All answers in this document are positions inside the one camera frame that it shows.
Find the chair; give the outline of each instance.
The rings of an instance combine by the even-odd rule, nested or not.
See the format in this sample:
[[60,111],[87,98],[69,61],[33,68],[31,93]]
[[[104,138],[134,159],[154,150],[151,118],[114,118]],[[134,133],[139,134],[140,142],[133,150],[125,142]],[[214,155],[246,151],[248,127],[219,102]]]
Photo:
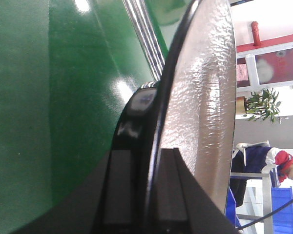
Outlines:
[[[269,141],[259,142],[255,144],[239,143],[236,145],[236,149],[233,150],[232,158],[241,151],[244,156],[244,165],[246,165],[246,149],[253,146],[270,146]],[[279,187],[279,180],[277,175],[277,169],[275,164],[266,165],[261,173],[233,173],[230,174],[231,178],[240,179],[261,179],[263,185],[263,214],[266,215],[272,212],[272,192],[271,187]],[[241,219],[255,220],[258,217],[253,215],[238,215]],[[272,217],[264,220],[264,232],[265,234],[273,234]]]

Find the potted plant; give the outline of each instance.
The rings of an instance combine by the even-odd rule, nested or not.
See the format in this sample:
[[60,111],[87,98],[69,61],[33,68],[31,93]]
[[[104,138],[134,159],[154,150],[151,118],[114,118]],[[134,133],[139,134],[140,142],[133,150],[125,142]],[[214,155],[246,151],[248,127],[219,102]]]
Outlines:
[[280,113],[279,106],[281,104],[280,101],[277,101],[279,93],[274,91],[273,89],[263,89],[261,94],[256,92],[251,92],[251,97],[238,97],[237,103],[240,100],[243,101],[243,116],[246,117],[248,114],[251,117],[248,121],[256,121],[258,119],[266,120],[269,119],[272,123],[277,120],[277,116]]

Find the metal frame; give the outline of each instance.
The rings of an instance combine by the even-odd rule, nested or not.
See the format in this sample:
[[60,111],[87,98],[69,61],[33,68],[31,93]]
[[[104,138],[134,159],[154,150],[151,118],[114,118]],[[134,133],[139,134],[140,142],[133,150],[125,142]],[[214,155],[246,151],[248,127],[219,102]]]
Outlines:
[[[231,178],[239,178],[239,179],[261,179],[263,185],[263,215],[267,215],[272,212],[272,182],[270,178],[270,171],[276,168],[275,164],[270,164],[265,166],[262,169],[262,173],[234,173],[232,172]],[[254,215],[238,215],[240,218],[245,218],[247,220],[255,220],[258,217]],[[272,216],[264,219],[264,233],[265,234],[273,234],[273,222]]]
[[159,81],[165,60],[147,12],[147,6],[143,0],[123,0],[123,3],[146,55],[153,78]]

